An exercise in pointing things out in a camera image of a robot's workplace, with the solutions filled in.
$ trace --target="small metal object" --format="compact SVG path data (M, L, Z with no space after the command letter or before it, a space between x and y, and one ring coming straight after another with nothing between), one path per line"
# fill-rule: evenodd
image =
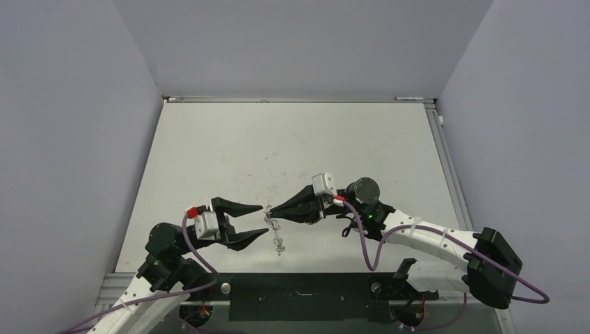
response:
M373 291L373 292L379 291L380 288L381 288L381 284L379 282L375 282L375 283L371 284L371 291Z
M222 294L229 294L232 291L232 286L230 283L223 283L221 285L221 293Z
M276 251L278 253L278 256L280 256L280 254L282 252L284 252L286 250L286 248L282 245L282 238L279 237L279 235L278 235L278 231L280 230L280 225L278 225L278 221L276 219L271 218L271 216L270 216L271 215L271 208L272 208L272 206L270 204L266 206L266 211L264 212L264 221L275 232L275 237L273 239L273 243L277 247Z

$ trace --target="cable tie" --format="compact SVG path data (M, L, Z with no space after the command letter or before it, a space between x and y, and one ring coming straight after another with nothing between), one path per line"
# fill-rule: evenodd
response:
M132 309L132 308L130 308L130 307L129 307L129 306L126 304L126 303L125 303L125 301L123 300L123 297L122 297L122 296L121 296L121 297L119 297L119 303L121 303L121 305L123 305L123 308L124 308L126 311L129 311L129 312L131 312L131 314L132 314L132 315L134 315L134 314L135 314L135 310L134 310L134 309Z
M440 238L440 242L438 243L438 257L440 257L440 249L443 247L445 237L447 236L447 232L449 232L448 228L442 230L442 237Z
M410 234L408 235L410 237L410 247L414 248L414 242L412 237L414 236L414 231L416 231L416 225L420 224L422 222L422 217L421 216L416 216L414 217L414 223L412 224L412 227L410 228Z

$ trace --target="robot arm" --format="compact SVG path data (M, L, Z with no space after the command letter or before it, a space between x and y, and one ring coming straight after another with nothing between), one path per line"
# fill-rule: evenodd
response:
M402 244L444 261L404 260L397 276L405 276L417 294L436 290L469 292L493 308L508 308L516 280L449 240L451 237L459 240L518 275L523 264L499 232L490 228L482 233L454 230L405 214L383 204L379 200L378 184L368 177L345 189L335 189L332 174L315 175L311 185L271 209L270 215L298 223L316 223L326 216L336 215L336 218L350 220L342 231L342 236L347 237L350 230L359 229L357 222L347 216L350 210L343 205L347 202L358 212L366 238Z
M238 217L261 209L259 205L214 198L209 206L187 210L187 218L194 220L187 228L189 239L196 249L222 244L241 251L269 229L236 233L228 215ZM189 247L180 226L169 223L154 226L145 249L148 255L131 284L111 309L95 315L104 316L88 333L147 334L191 294L199 297L202 290L215 284L213 274L196 261L182 257Z

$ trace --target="white table surface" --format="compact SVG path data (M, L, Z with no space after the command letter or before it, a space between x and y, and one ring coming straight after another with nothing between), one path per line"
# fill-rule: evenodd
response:
M168 103L115 272L135 272L147 255L152 227L179 225L187 207L216 196L276 206L323 172L334 173L338 188L371 177L385 204L459 228L422 104ZM263 218L256 212L231 223L241 232L267 227ZM367 270L358 235L340 236L348 221L279 223L287 249L281 256L272 231L240 252L220 245L200 252L220 272ZM377 242L367 245L373 260ZM437 260L386 244L378 271L395 271L406 257Z

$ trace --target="gray wall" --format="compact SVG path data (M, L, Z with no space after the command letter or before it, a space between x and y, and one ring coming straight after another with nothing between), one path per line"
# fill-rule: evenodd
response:
M165 95L437 97L492 0L114 0Z
M93 310L161 98L110 0L0 1L0 324Z
M438 104L475 227L500 230L552 297L513 304L520 334L590 331L589 13L495 1Z

